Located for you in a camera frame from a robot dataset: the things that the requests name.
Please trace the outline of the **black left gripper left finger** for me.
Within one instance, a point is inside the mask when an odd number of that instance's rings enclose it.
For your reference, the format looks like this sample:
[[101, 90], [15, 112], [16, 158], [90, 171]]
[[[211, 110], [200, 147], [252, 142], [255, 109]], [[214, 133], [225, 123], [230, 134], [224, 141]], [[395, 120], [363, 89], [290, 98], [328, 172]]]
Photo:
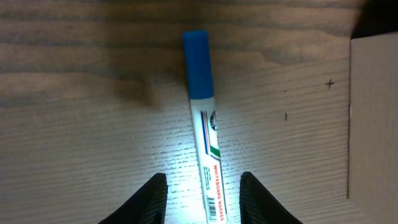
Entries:
[[164, 224], [167, 192], [167, 176], [156, 173], [99, 224]]

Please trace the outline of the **cardboard box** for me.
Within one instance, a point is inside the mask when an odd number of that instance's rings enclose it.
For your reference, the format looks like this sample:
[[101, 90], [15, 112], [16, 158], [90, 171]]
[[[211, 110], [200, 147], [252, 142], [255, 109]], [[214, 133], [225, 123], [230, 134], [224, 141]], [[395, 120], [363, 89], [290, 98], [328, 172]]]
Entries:
[[397, 33], [352, 39], [349, 196], [397, 206]]

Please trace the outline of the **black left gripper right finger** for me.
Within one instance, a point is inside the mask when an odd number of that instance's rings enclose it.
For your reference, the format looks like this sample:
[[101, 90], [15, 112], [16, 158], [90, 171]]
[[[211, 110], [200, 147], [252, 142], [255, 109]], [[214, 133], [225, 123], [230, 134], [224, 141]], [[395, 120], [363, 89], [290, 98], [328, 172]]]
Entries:
[[302, 224], [251, 172], [241, 175], [239, 207], [241, 224]]

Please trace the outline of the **blue whiteboard marker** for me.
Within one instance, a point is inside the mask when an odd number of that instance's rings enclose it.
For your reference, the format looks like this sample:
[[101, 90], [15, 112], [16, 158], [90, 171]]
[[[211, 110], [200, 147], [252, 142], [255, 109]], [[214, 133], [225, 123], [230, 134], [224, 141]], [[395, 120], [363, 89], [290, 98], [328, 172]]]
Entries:
[[183, 49], [206, 222], [226, 223], [228, 216], [207, 32], [185, 32]]

